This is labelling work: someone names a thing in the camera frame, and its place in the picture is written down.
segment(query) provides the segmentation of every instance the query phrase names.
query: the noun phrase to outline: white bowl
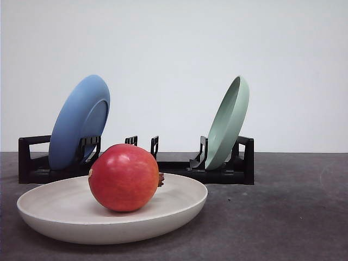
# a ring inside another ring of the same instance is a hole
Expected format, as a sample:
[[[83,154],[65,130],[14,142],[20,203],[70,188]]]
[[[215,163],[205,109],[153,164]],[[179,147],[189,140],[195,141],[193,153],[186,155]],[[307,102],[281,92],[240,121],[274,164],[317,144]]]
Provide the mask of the white bowl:
[[[57,240],[96,245],[144,240],[188,223],[208,195],[194,179],[167,173],[164,177],[164,185],[135,212],[118,213],[100,205],[87,176],[34,188],[18,199],[17,207],[31,228]]]

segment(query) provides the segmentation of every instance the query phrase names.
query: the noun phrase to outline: plate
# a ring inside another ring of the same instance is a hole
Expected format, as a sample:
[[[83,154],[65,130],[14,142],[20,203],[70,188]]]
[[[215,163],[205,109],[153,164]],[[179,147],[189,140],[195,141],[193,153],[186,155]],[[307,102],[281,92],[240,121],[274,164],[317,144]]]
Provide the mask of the plate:
[[[206,170],[220,167],[237,140],[249,103],[249,87],[238,76],[228,88],[208,134]]]
[[[31,228],[57,240],[93,245],[144,240],[188,223],[208,195],[194,179],[167,173],[164,177],[165,184],[134,212],[118,213],[100,205],[87,176],[34,188],[18,199],[17,207]]]
[[[52,170],[70,166],[81,138],[103,133],[110,107],[110,93],[98,75],[84,78],[71,92],[55,122],[49,143],[48,161]],[[85,149],[85,161],[95,145]]]

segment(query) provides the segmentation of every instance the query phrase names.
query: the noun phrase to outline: gray table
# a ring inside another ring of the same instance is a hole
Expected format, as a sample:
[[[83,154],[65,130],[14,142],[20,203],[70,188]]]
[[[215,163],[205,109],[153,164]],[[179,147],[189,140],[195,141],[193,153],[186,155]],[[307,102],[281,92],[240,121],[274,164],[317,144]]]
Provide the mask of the gray table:
[[[208,184],[202,211],[161,237],[88,246],[28,227],[17,153],[1,153],[1,260],[348,260],[348,154],[255,153],[255,185]]]

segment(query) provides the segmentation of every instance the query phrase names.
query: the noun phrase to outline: black dish rack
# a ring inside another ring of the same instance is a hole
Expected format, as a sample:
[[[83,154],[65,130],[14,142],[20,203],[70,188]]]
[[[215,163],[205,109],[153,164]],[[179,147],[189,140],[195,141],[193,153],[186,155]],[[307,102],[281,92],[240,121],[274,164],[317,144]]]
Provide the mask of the black dish rack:
[[[71,166],[63,170],[51,170],[48,155],[31,158],[30,145],[50,142],[51,136],[34,136],[18,140],[18,182],[45,184],[61,179],[88,175],[93,162],[99,157],[101,137],[80,139],[76,156]],[[158,152],[159,136],[151,139],[151,151],[158,163],[159,171],[196,179],[204,184],[254,185],[254,139],[238,136],[231,156],[218,169],[205,170],[208,155],[208,138],[201,136],[199,152]],[[138,145],[138,136],[125,139],[125,143]],[[245,146],[244,156],[239,145]],[[82,163],[87,145],[96,145],[93,156]]]

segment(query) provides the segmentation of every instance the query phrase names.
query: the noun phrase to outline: white backdrop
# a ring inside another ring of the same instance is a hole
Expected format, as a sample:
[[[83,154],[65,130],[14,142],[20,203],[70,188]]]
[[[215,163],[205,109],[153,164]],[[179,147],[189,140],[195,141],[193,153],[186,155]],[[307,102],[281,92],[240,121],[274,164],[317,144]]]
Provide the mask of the white backdrop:
[[[1,6],[1,151],[50,134],[80,80],[111,108],[102,150],[139,136],[195,151],[232,80],[256,151],[348,152],[348,1],[6,0]],[[45,151],[47,145],[34,146]]]

